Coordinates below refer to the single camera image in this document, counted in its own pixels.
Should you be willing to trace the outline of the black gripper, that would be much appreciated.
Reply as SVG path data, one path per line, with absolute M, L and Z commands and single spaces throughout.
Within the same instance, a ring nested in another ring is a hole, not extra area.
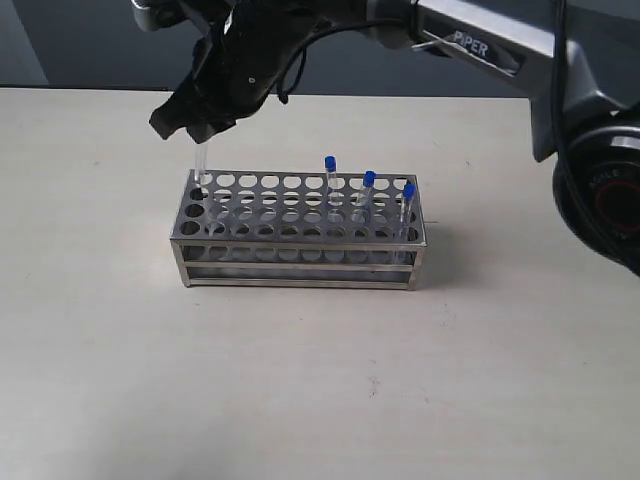
M 195 76 L 209 112 L 195 112 L 192 98 L 175 92 L 151 113 L 150 127 L 162 140 L 185 129 L 201 145 L 253 115 L 319 19 L 311 1 L 237 2 L 213 29 L 211 52 Z

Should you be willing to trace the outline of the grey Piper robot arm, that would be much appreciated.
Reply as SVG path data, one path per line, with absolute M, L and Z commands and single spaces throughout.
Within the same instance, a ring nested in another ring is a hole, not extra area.
M 139 28 L 200 32 L 190 72 L 150 117 L 198 144 L 287 102 L 308 49 L 358 32 L 388 49 L 457 59 L 529 101 L 533 155 L 556 158 L 553 196 L 572 233 L 639 269 L 639 22 L 566 1 L 136 1 Z

